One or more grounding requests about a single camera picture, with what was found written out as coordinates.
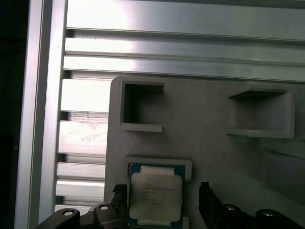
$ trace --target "dark background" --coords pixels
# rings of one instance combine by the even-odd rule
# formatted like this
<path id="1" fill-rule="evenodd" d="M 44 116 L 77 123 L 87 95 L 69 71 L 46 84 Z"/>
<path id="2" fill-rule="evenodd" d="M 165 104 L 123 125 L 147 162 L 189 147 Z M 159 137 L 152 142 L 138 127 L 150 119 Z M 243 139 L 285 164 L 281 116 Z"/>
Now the dark background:
<path id="1" fill-rule="evenodd" d="M 29 0 L 0 1 L 0 228 L 14 222 Z"/>

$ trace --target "black clamp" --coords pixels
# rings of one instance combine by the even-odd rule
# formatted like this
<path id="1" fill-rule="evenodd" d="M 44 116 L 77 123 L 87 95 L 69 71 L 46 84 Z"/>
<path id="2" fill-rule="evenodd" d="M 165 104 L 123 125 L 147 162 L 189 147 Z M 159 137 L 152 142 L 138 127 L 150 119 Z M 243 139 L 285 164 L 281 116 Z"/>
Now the black clamp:
<path id="1" fill-rule="evenodd" d="M 84 215 L 73 208 L 56 211 L 36 229 L 128 229 L 127 186 L 116 185 L 110 203 L 97 205 Z"/>
<path id="2" fill-rule="evenodd" d="M 222 204 L 208 182 L 199 188 L 199 211 L 208 229 L 304 229 L 283 214 L 262 209 L 255 217 L 232 204 Z"/>

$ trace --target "rectangular cutout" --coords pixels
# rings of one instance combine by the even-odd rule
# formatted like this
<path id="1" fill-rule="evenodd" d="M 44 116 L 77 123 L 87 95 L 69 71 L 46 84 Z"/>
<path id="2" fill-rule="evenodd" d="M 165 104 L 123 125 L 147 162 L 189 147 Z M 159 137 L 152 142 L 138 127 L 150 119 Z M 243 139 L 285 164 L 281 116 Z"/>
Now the rectangular cutout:
<path id="1" fill-rule="evenodd" d="M 61 111 L 108 113 L 111 79 L 63 79 Z"/>
<path id="2" fill-rule="evenodd" d="M 268 85 L 247 84 L 229 93 L 233 121 L 228 133 L 249 137 L 293 138 L 292 92 Z"/>
<path id="3" fill-rule="evenodd" d="M 164 83 L 125 82 L 122 90 L 121 125 L 124 130 L 161 132 Z"/>

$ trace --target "cpu processor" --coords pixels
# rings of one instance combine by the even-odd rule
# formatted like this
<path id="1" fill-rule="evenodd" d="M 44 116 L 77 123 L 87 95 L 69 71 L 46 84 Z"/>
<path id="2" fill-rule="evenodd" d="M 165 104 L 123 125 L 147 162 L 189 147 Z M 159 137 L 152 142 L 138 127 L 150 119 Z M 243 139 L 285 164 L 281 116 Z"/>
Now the cpu processor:
<path id="1" fill-rule="evenodd" d="M 190 161 L 186 160 L 187 163 L 179 163 L 184 160 L 166 159 L 148 161 L 145 158 L 143 163 L 139 163 L 139 158 L 136 159 L 135 162 L 128 164 L 129 225 L 181 229 L 183 184 L 186 177 L 187 180 L 190 179 Z"/>

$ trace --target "metal bar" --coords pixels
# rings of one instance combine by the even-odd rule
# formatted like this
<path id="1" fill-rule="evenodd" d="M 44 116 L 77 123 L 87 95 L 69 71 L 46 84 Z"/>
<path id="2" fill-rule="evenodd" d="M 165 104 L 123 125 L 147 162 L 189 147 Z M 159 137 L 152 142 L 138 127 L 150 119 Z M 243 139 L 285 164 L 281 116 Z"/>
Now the metal bar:
<path id="1" fill-rule="evenodd" d="M 74 205 L 56 205 L 55 206 L 55 211 L 58 211 L 58 210 L 61 210 L 61 209 L 64 209 L 64 208 L 75 208 L 78 211 L 80 211 L 80 214 L 82 216 L 89 211 L 91 206 L 89 207 L 89 206 L 74 206 Z"/>
<path id="2" fill-rule="evenodd" d="M 205 0 L 206 4 L 305 9 L 304 0 Z"/>
<path id="3" fill-rule="evenodd" d="M 58 152 L 106 155 L 108 123 L 61 121 Z"/>
<path id="4" fill-rule="evenodd" d="M 86 164 L 106 164 L 106 155 L 65 155 L 65 162 L 69 163 L 86 163 Z"/>
<path id="5" fill-rule="evenodd" d="M 58 163 L 58 178 L 105 180 L 105 165 Z"/>
<path id="6" fill-rule="evenodd" d="M 104 187 L 104 181 L 58 179 L 56 185 L 56 195 L 101 198 L 104 197 Z"/>
<path id="7" fill-rule="evenodd" d="M 111 80 L 64 79 L 61 110 L 107 113 Z"/>
<path id="8" fill-rule="evenodd" d="M 14 222 L 16 229 L 31 229 L 38 225 L 51 11 L 51 0 L 31 0 Z"/>
<path id="9" fill-rule="evenodd" d="M 108 123 L 108 113 L 69 112 L 68 120 L 86 123 Z"/>
<path id="10" fill-rule="evenodd" d="M 124 76 L 124 75 L 118 75 L 116 73 L 100 73 L 100 72 L 79 72 L 79 71 L 72 71 L 71 72 L 71 79 L 108 79 L 113 80 L 114 78 L 118 76 Z"/>
<path id="11" fill-rule="evenodd" d="M 93 206 L 104 202 L 103 197 L 70 197 L 62 198 L 62 205 Z"/>
<path id="12" fill-rule="evenodd" d="M 54 212 L 67 0 L 53 0 L 42 149 L 39 223 Z"/>
<path id="13" fill-rule="evenodd" d="M 304 12 L 298 9 L 176 2 L 88 0 L 83 4 L 82 0 L 70 0 L 67 27 L 77 30 L 141 31 L 304 41 Z"/>
<path id="14" fill-rule="evenodd" d="M 65 56 L 64 69 L 276 81 L 305 81 L 304 67 L 223 62 Z"/>
<path id="15" fill-rule="evenodd" d="M 305 49 L 249 42 L 165 42 L 66 38 L 67 54 L 305 66 Z"/>

